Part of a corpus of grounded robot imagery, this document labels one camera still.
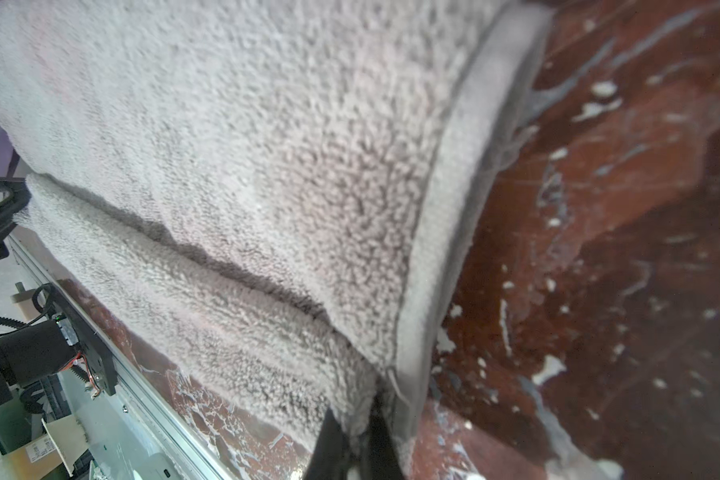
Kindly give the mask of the grey towel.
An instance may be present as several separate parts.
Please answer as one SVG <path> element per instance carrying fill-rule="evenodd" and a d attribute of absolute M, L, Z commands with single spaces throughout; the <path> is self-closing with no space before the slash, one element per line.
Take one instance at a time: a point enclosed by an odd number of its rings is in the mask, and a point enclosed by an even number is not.
<path fill-rule="evenodd" d="M 437 333 L 537 75 L 532 1 L 0 1 L 17 222 L 116 318 L 313 448 Z"/>

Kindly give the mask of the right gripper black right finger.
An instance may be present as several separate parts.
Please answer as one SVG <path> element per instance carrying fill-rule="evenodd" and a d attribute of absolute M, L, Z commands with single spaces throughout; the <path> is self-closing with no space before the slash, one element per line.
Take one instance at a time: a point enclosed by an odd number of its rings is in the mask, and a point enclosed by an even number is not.
<path fill-rule="evenodd" d="M 405 479 L 378 398 L 374 400 L 365 442 L 360 449 L 359 473 L 363 480 Z"/>

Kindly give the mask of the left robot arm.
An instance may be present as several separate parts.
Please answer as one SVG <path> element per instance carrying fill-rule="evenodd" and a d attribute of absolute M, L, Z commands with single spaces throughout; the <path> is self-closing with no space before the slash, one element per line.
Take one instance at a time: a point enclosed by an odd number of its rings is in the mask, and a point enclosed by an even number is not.
<path fill-rule="evenodd" d="M 29 203 L 31 194 L 23 179 L 0 177 L 0 260 L 8 257 L 5 239 L 16 227 L 13 216 Z M 78 357 L 58 323 L 52 319 L 51 284 L 36 288 L 30 296 L 37 316 L 28 321 L 0 317 L 0 406 L 12 399 L 11 388 L 26 387 L 61 371 Z"/>

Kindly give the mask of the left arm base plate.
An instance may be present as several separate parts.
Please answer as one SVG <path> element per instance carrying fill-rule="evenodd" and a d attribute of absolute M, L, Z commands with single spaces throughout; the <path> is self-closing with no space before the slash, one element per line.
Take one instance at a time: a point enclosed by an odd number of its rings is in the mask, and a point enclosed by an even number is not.
<path fill-rule="evenodd" d="M 76 335 L 73 346 L 82 354 L 95 388 L 108 396 L 114 396 L 118 376 L 114 356 L 102 336 L 94 330 L 59 288 L 51 283 L 45 283 L 40 285 L 38 290 L 39 293 L 33 295 L 35 308 L 50 318 L 61 316 L 62 320 L 69 321 Z"/>

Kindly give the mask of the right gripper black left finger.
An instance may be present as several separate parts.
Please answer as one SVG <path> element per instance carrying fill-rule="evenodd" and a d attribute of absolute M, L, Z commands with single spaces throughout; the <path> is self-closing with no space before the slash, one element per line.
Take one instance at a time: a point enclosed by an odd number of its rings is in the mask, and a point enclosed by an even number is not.
<path fill-rule="evenodd" d="M 346 480 L 351 465 L 349 437 L 335 418 L 326 411 L 321 429 L 303 480 Z"/>

